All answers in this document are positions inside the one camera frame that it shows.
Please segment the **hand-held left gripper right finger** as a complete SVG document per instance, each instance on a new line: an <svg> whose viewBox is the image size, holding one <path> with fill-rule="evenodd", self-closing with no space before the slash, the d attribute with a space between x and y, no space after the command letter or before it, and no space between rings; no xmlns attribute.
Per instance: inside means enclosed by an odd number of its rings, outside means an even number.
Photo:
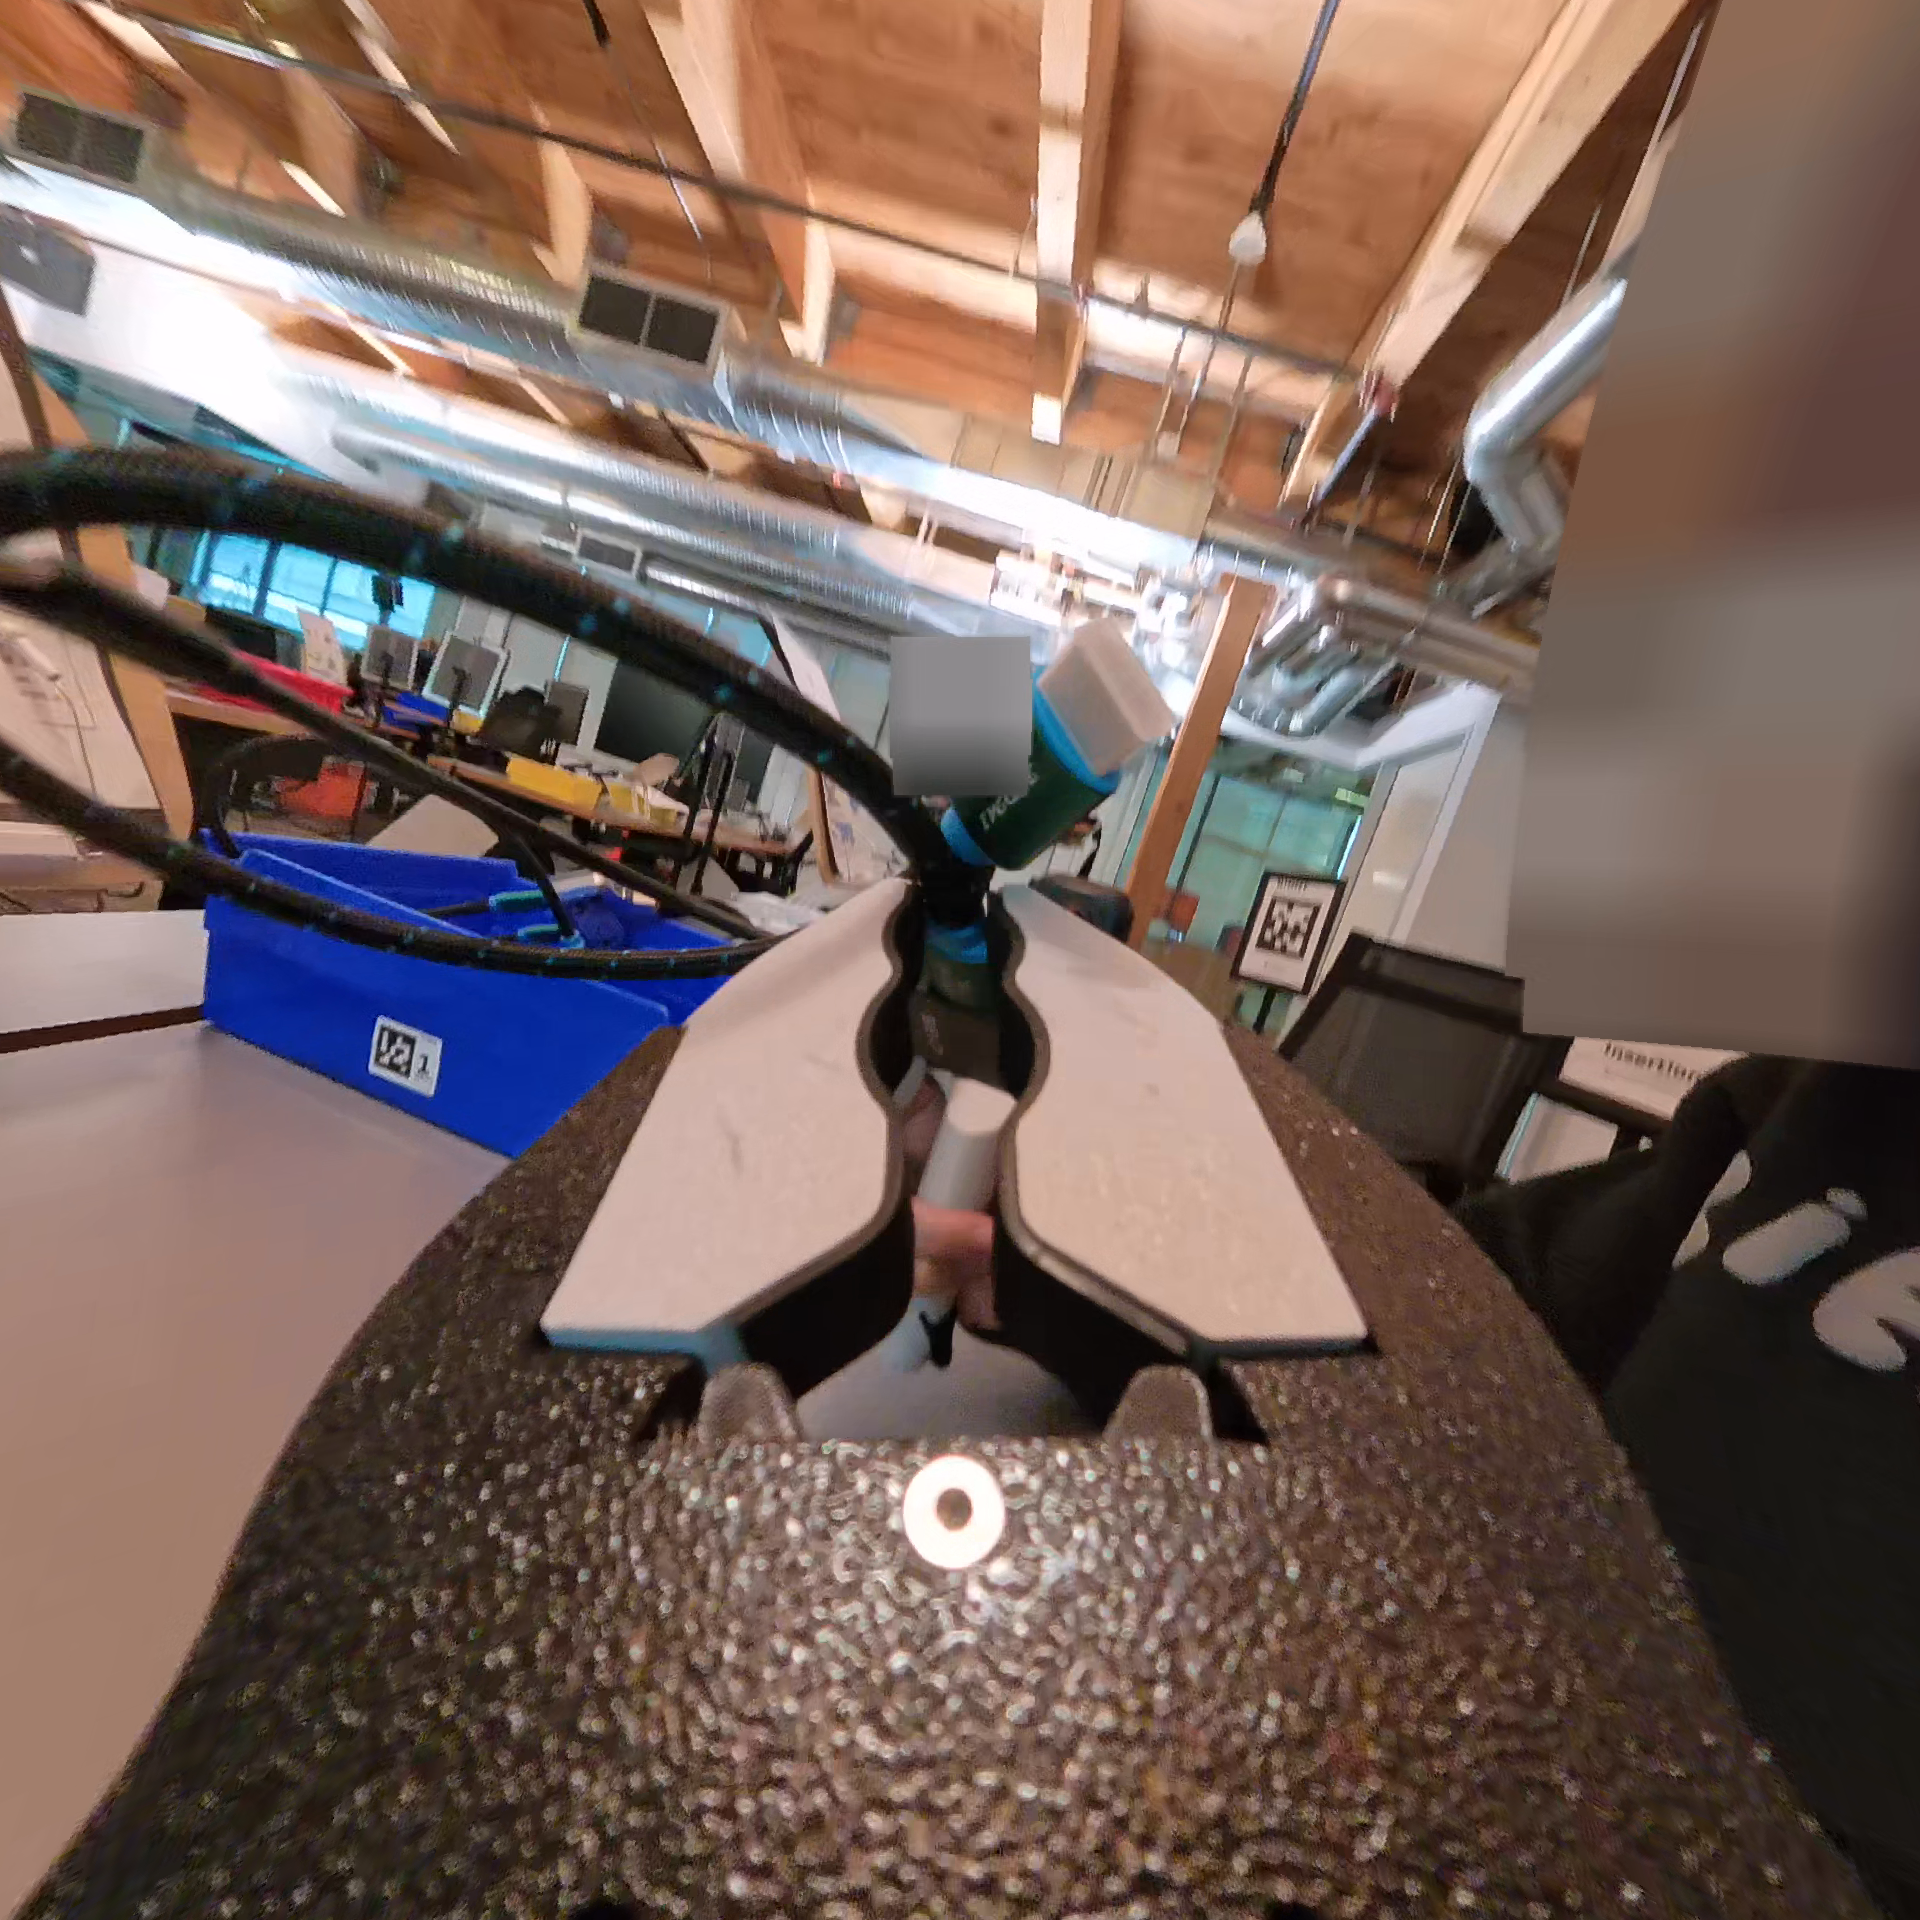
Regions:
<svg viewBox="0 0 1920 1920"><path fill-rule="evenodd" d="M999 909L1033 1039L999 1170L1016 1277L1197 1366L1361 1352L1366 1316L1223 1025L1033 885Z"/></svg>

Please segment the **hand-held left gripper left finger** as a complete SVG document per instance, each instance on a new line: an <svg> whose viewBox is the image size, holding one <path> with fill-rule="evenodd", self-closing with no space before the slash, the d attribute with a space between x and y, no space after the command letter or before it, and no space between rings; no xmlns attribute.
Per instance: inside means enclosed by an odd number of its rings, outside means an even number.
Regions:
<svg viewBox="0 0 1920 1920"><path fill-rule="evenodd" d="M540 1313L556 1349L836 1377L916 1283L896 1087L906 880L760 955L697 1007Z"/></svg>

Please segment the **blue plastic bin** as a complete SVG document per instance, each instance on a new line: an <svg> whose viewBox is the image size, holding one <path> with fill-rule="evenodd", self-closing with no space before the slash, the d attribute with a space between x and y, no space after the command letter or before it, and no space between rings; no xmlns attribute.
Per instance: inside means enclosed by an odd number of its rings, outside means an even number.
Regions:
<svg viewBox="0 0 1920 1920"><path fill-rule="evenodd" d="M661 916L603 880L553 902L507 856L240 833L239 866L420 930L537 952L703 952L724 935ZM516 1157L647 1037L687 1022L724 976L557 979L366 949L209 900L207 1022L327 1080Z"/></svg>

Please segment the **black braided cable green plug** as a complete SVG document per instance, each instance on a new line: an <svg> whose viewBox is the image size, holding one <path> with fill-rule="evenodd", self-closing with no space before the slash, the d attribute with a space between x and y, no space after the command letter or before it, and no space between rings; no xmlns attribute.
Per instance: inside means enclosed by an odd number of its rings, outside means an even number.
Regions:
<svg viewBox="0 0 1920 1920"><path fill-rule="evenodd" d="M463 522L443 513L391 506L389 499L369 499L313 477L297 477L281 469L246 469L234 460L181 449L116 450L84 446L4 457L6 542L37 533L66 537L104 525L156 525L164 530L289 540L301 549L330 555L331 559L366 562L374 572L397 572L401 577L427 579L493 607L529 616L550 630L590 639L590 646L603 649L614 659L649 667L670 686L709 700L721 716L731 716L743 722L743 727L764 733L773 745L780 745L780 750L804 760L809 770L829 779L829 786L839 786L876 820L896 850L901 850L903 876L909 880L913 900L926 925L921 937L917 976L926 983L929 1002L941 1006L946 1017L946 1025L939 1029L939 1035L944 1039L970 1039L977 1046L987 1037L987 1019L996 1019L996 1077L1013 1090L1027 1087L1036 1053L1004 983L1013 959L1013 937L987 929L987 870L967 862L959 832L939 825L926 803L896 790L896 767L884 755L856 736L823 706L780 683L766 667L649 607L633 587L610 587L571 575L546 562L533 549L500 545L499 540L471 533ZM251 657L239 657L273 686L281 686ZM193 683L264 702L240 686L220 679L209 683L179 650L160 659L141 655L129 659L153 665L156 670L181 670L181 676L189 676ZM289 719L301 733L317 736L301 719ZM351 760L397 782L387 765L366 762L363 756ZM521 849L567 849L564 833L556 829L544 829L540 823L516 813L510 805L496 803L474 787L463 787L454 776L447 779L457 782L457 800L430 795L411 782L397 786L471 810ZM670 915L721 925L736 930L736 939L756 935L741 915L721 902L697 900L667 882L633 875L621 862L610 862L599 853L581 853L581 862L621 885L649 895Z"/></svg>
<svg viewBox="0 0 1920 1920"><path fill-rule="evenodd" d="M337 743L341 755L380 762L397 782L420 786L430 795L461 797L457 782L409 762L374 733L331 716L327 707L273 686L233 649L184 627L157 607L120 587L109 587L81 569L6 565L4 606L14 615L81 630L111 655L160 659L179 650L209 683L220 679L240 686L276 710L301 719L317 736ZM703 979L737 973L787 943L783 935L749 935L747 939L727 939L719 946L626 952L483 939L449 930L449 925L434 916L401 922L371 909L351 909L256 875L230 856L214 856L201 846L153 829L131 810L84 790L59 770L43 767L11 739L4 743L4 790L46 823L66 829L74 840L126 856L164 880L189 880L209 900L233 900L284 925L304 925L351 946L397 952L423 963L557 979Z"/></svg>

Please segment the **person's right hand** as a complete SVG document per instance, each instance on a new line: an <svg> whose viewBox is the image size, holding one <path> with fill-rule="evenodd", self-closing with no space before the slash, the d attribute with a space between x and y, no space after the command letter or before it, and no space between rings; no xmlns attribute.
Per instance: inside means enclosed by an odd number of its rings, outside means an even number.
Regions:
<svg viewBox="0 0 1920 1920"><path fill-rule="evenodd" d="M999 1219L916 1196L916 1307L951 1316L977 1336L1004 1330L996 1285Z"/></svg>

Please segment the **small framed marker poster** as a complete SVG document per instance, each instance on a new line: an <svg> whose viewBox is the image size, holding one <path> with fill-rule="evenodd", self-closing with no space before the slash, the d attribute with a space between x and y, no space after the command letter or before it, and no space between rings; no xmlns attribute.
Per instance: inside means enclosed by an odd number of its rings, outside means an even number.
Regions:
<svg viewBox="0 0 1920 1920"><path fill-rule="evenodd" d="M1233 976L1276 995L1307 995L1343 906L1347 882L1271 867L1260 876Z"/></svg>

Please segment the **black computer monitor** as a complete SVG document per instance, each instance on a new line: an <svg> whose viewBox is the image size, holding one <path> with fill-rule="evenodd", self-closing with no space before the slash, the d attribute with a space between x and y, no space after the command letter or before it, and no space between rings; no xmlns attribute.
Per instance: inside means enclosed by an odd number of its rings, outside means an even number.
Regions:
<svg viewBox="0 0 1920 1920"><path fill-rule="evenodd" d="M619 662L607 686L594 750L637 770L651 765L656 770L641 776L649 786L670 786L687 779L683 765L701 760L714 716L719 707L709 700L641 665Z"/></svg>

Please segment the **large framed marker poster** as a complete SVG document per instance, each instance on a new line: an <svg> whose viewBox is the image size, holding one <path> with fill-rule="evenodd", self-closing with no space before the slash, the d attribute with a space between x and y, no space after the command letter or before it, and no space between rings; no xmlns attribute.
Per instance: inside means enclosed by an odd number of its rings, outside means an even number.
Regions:
<svg viewBox="0 0 1920 1920"><path fill-rule="evenodd" d="M1641 1152L1704 1077L1736 1060L1724 1049L1573 1039L1524 1099L1499 1176L1534 1179Z"/></svg>

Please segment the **person's black hoodie torso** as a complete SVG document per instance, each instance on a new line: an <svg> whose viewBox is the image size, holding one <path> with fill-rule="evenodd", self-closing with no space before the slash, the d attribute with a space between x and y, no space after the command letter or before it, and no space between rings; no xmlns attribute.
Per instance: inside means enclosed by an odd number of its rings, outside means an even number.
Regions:
<svg viewBox="0 0 1920 1920"><path fill-rule="evenodd" d="M1919 1913L1919 1073L1740 1056L1459 1199L1651 1500L1740 1712Z"/></svg>

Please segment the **grey duct air vent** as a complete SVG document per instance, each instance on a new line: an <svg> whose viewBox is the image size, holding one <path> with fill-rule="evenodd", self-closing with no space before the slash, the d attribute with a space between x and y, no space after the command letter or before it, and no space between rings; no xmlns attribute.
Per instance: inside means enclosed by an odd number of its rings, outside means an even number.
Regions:
<svg viewBox="0 0 1920 1920"><path fill-rule="evenodd" d="M727 302L619 267L594 267L576 302L571 333L711 373L724 356L731 310Z"/></svg>

